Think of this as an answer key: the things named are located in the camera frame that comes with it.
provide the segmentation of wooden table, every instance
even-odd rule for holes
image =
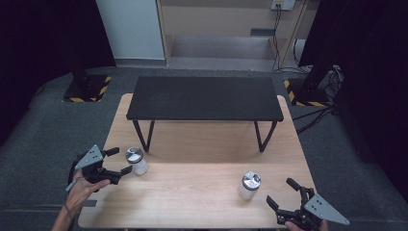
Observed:
[[[141,147],[126,119],[132,94],[123,95],[105,149],[120,153],[105,158],[104,167],[128,166],[125,152]],[[284,210],[300,207],[300,194],[286,184],[292,177],[314,188],[287,103],[278,96],[284,120],[276,127],[262,153],[253,122],[157,121],[155,144],[145,159],[149,170],[130,173],[118,185],[94,193],[95,207],[85,207],[79,225],[85,228],[276,228],[276,215],[266,203],[270,195]],[[260,122],[263,136],[270,122]],[[148,131],[149,122],[140,122]],[[262,185],[255,196],[242,200],[238,187],[249,170],[260,174]]]

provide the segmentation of black table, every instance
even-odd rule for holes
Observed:
[[[249,77],[139,77],[126,115],[148,152],[155,120],[254,121],[259,149],[265,150],[283,114],[272,80]],[[151,120],[147,142],[139,120]],[[271,121],[264,141],[258,121]]]

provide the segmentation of yellow and black striped tape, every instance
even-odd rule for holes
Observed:
[[[314,106],[314,107],[327,107],[330,104],[328,102],[317,102],[317,101],[297,101],[294,91],[292,89],[291,83],[288,80],[284,82],[286,91],[288,92],[289,99],[294,106]]]
[[[102,99],[103,95],[105,94],[106,89],[108,88],[109,83],[111,82],[112,77],[107,76],[105,82],[102,86],[101,91],[97,95],[97,97],[93,98],[86,98],[86,97],[70,97],[65,98],[63,102],[75,102],[75,103],[82,103],[82,102],[98,102]]]

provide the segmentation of table leg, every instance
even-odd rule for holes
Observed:
[[[150,128],[149,128],[149,135],[147,136],[147,143],[144,141],[143,134],[141,133],[141,129],[139,126],[139,122],[137,120],[133,120],[133,124],[135,125],[136,132],[138,133],[141,145],[143,146],[144,151],[148,152],[150,148],[150,142],[152,139],[152,134],[153,134],[153,128],[154,128],[154,122],[155,120],[152,120],[150,122]]]
[[[258,145],[259,145],[259,151],[264,152],[265,148],[267,147],[267,144],[270,140],[270,137],[272,136],[273,130],[275,130],[277,121],[272,122],[272,126],[270,127],[270,130],[268,132],[267,137],[265,138],[264,142],[261,140],[261,134],[259,133],[259,127],[258,127],[258,121],[254,121],[255,124],[255,131],[256,131],[256,138],[258,139]]]

